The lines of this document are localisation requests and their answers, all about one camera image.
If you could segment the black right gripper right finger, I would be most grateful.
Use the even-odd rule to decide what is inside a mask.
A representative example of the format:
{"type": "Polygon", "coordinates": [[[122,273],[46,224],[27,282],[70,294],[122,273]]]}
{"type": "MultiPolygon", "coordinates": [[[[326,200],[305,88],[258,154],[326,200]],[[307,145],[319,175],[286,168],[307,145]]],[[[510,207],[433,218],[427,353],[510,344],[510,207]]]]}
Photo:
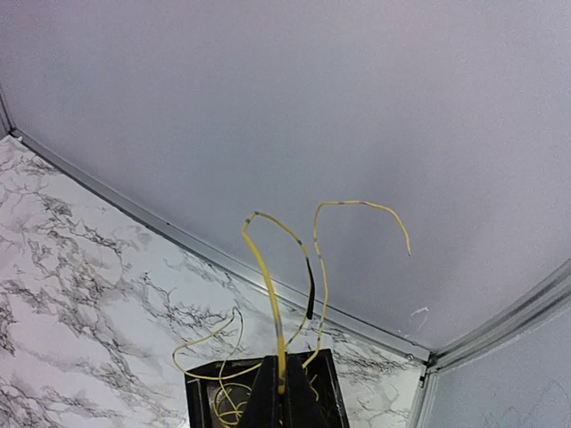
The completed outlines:
{"type": "Polygon", "coordinates": [[[287,357],[285,394],[283,397],[283,426],[290,428],[327,427],[301,361],[287,357]]]}

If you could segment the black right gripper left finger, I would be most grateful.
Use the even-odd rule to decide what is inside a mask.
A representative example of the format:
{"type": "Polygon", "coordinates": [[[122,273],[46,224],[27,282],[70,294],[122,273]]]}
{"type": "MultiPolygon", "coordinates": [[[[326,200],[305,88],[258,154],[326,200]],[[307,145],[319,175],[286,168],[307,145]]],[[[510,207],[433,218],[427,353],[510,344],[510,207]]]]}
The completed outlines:
{"type": "Polygon", "coordinates": [[[255,376],[250,398],[240,417],[240,428],[279,427],[277,357],[267,356],[255,376]]]}

